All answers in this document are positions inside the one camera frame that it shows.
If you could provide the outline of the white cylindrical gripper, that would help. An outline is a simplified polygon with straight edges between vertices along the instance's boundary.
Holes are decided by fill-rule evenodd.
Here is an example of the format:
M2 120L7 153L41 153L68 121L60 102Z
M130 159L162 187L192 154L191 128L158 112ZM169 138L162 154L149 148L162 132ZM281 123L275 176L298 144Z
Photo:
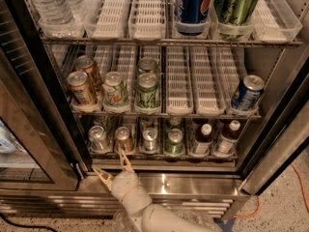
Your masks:
M153 203L139 177L131 166L131 162L124 150L119 151L120 164L123 172L118 174L114 180L108 172L95 169L94 172L104 185L111 189L113 196L120 201L130 215L140 214L147 206Z

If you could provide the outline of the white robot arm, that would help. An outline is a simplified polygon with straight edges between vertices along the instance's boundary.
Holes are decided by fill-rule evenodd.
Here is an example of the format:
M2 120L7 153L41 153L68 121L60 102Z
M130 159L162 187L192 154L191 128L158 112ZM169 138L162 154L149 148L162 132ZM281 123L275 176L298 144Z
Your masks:
M95 169L95 173L123 205L131 224L138 232L214 232L210 228L194 224L154 204L133 170L126 153L121 150L119 154L121 173L113 176L99 169Z

